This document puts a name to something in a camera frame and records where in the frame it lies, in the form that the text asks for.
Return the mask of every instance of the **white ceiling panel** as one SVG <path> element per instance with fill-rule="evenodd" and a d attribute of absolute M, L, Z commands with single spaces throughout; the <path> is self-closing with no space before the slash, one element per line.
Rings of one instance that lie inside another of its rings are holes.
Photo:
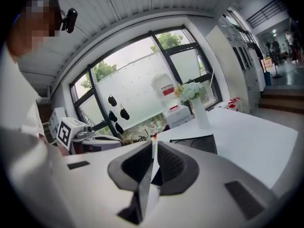
<path fill-rule="evenodd" d="M 51 85 L 55 77 L 42 74 L 22 73 L 24 77 L 34 85 Z"/>
<path fill-rule="evenodd" d="M 51 86 L 53 76 L 63 73 L 69 58 L 78 54 L 79 48 L 96 33 L 112 24 L 135 14 L 167 8 L 209 10 L 210 14 L 216 14 L 215 10 L 222 8 L 216 6 L 219 2 L 222 4 L 223 0 L 59 0 L 65 13 L 70 8 L 78 12 L 73 33 L 62 31 L 59 37 L 45 43 L 42 50 L 22 57 L 19 67 L 27 72 L 25 75 L 33 86 Z"/>

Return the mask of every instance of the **vase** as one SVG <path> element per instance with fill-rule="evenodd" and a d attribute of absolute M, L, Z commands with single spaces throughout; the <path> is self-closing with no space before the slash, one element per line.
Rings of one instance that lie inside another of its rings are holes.
<path fill-rule="evenodd" d="M 200 97 L 190 100 L 194 110 L 195 120 L 200 129 L 210 128 L 207 112 L 200 100 Z"/>

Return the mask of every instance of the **white tabletop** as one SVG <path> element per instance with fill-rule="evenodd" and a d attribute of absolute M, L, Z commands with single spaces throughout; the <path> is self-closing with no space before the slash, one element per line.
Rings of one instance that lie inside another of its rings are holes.
<path fill-rule="evenodd" d="M 157 141 L 214 134 L 218 155 L 227 158 L 272 188 L 290 158 L 298 132 L 248 114 L 215 108 L 207 112 L 210 129 L 199 129 L 196 120 L 159 133 Z M 159 165 L 157 147 L 152 179 Z"/>

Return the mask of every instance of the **gray device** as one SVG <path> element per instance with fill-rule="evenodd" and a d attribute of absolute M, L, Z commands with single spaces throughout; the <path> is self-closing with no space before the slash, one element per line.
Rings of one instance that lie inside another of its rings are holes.
<path fill-rule="evenodd" d="M 0 138 L 9 181 L 46 227 L 247 227 L 277 202 L 229 160 L 158 142 L 163 183 L 155 207 L 143 217 L 138 191 L 152 142 L 63 157 L 57 147 L 19 131 L 0 129 Z"/>

